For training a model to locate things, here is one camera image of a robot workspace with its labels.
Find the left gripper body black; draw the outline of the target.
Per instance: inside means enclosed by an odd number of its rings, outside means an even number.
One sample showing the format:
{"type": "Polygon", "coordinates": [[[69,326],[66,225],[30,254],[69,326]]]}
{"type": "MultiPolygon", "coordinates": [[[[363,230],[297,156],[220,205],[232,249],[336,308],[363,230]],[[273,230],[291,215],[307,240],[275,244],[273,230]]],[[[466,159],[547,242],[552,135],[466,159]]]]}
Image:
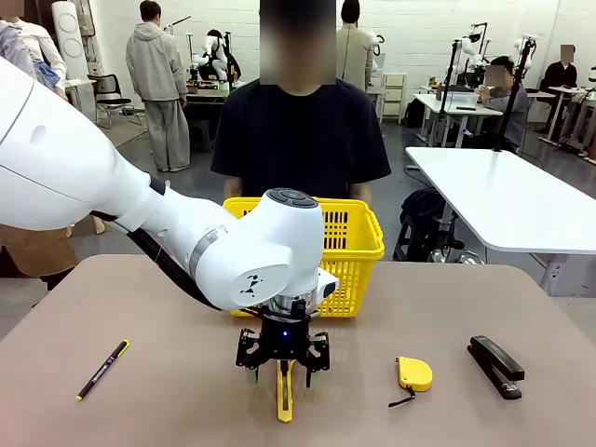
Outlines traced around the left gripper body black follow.
{"type": "Polygon", "coordinates": [[[309,359],[309,321],[263,318],[258,339],[259,361],[309,359]]]}

